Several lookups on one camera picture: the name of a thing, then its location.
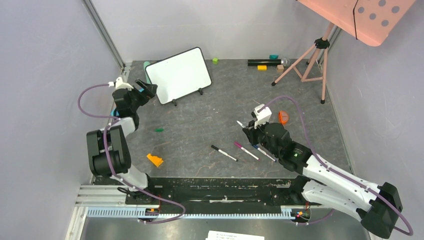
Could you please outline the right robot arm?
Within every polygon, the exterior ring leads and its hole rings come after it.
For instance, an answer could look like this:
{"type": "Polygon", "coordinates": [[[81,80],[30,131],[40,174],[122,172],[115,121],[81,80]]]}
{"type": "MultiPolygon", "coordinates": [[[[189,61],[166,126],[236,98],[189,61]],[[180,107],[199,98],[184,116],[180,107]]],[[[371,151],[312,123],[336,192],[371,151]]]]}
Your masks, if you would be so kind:
{"type": "Polygon", "coordinates": [[[370,233],[389,239],[403,210],[398,189],[389,182],[382,185],[361,179],[323,159],[291,139],[279,123],[243,127],[248,141],[270,152],[277,162],[299,176],[289,189],[295,204],[316,203],[345,213],[370,233]]]}

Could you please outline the green whiteboard marker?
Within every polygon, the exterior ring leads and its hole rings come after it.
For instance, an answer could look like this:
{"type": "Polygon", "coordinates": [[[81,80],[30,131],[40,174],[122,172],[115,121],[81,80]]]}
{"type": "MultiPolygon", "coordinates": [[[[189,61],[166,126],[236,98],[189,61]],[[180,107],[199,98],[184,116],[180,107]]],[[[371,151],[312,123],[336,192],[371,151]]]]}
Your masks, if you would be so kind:
{"type": "Polygon", "coordinates": [[[236,122],[237,122],[237,124],[238,124],[238,125],[240,125],[242,128],[246,128],[246,126],[245,126],[243,123],[241,123],[240,121],[238,121],[238,120],[237,120],[236,122]]]}

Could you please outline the white whiteboard black frame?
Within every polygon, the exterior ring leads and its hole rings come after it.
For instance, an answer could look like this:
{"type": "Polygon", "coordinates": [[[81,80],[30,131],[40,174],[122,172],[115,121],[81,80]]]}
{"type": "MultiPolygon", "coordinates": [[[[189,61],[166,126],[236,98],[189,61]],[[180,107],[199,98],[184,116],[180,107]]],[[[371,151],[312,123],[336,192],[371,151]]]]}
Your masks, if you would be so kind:
{"type": "Polygon", "coordinates": [[[173,103],[194,92],[203,94],[203,89],[212,84],[203,52],[194,47],[150,64],[146,74],[152,84],[157,85],[156,96],[162,105],[173,103]]]}

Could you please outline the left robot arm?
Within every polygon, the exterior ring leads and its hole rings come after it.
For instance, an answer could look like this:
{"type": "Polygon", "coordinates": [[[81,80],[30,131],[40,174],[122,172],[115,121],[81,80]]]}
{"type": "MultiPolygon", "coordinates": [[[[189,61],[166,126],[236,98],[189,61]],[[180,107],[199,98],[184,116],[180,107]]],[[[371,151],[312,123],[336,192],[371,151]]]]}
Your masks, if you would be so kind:
{"type": "Polygon", "coordinates": [[[127,136],[134,133],[140,124],[138,108],[156,96],[158,86],[137,79],[140,88],[118,77],[106,83],[113,88],[115,109],[106,116],[111,120],[106,127],[86,134],[88,163],[95,177],[105,177],[126,185],[130,191],[138,191],[145,204],[153,203],[157,190],[148,185],[149,176],[132,164],[127,136]]]}

